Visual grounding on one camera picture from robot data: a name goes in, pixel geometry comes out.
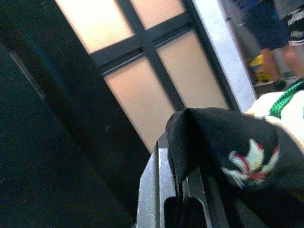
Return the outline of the white door frame post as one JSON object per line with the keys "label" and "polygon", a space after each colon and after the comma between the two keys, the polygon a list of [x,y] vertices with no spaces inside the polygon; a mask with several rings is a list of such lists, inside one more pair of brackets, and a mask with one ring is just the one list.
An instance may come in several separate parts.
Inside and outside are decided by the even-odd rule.
{"label": "white door frame post", "polygon": [[192,0],[219,60],[238,108],[245,113],[256,101],[236,35],[221,0]]}

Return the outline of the person in black white shorts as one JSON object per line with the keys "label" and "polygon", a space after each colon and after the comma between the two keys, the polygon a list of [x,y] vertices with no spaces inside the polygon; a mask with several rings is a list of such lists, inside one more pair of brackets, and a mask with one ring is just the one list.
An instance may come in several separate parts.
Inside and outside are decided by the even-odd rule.
{"label": "person in black white shorts", "polygon": [[304,62],[296,49],[304,47],[304,0],[281,0],[281,12],[289,33],[285,61],[294,75],[304,80]]}

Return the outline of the yellow plastic container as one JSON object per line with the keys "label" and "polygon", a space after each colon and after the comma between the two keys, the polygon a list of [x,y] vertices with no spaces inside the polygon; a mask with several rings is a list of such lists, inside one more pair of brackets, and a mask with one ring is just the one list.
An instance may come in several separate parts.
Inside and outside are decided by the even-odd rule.
{"label": "yellow plastic container", "polygon": [[255,77],[260,83],[268,83],[272,81],[272,77],[264,70],[263,55],[257,56],[249,63],[249,67],[253,71]]}

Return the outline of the black garment with embroidered flower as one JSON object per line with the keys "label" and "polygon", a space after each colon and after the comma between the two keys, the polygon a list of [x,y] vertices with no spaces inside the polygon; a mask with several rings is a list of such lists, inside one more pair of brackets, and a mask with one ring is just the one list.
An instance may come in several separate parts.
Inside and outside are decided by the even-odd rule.
{"label": "black garment with embroidered flower", "polygon": [[304,228],[304,79],[261,96],[246,114],[187,108],[166,125],[177,197],[169,228],[202,228],[203,207],[183,182],[196,169],[218,228]]}

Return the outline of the person in blue shorts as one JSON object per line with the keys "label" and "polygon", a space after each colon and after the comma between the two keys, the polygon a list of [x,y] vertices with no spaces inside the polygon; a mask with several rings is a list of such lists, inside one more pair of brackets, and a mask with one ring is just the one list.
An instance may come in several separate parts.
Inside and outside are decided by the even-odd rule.
{"label": "person in blue shorts", "polygon": [[263,68],[271,75],[274,90],[281,91],[285,87],[285,80],[278,72],[273,51],[288,44],[288,34],[278,16],[274,0],[232,1],[243,12],[244,24],[261,48]]}

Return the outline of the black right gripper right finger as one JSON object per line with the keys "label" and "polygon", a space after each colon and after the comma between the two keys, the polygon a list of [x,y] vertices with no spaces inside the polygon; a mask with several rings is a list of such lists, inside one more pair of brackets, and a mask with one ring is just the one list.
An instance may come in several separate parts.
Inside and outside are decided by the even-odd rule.
{"label": "black right gripper right finger", "polygon": [[183,201],[190,209],[190,220],[197,228],[229,228],[217,185],[203,178],[200,168],[191,171],[182,182]]}

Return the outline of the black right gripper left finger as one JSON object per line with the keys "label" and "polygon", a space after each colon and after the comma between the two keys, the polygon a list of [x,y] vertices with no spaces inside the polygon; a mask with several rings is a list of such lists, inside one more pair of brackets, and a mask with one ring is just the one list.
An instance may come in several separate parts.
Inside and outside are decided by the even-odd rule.
{"label": "black right gripper left finger", "polygon": [[134,228],[165,228],[165,201],[175,197],[175,181],[168,159],[167,133],[156,142],[140,177]]}

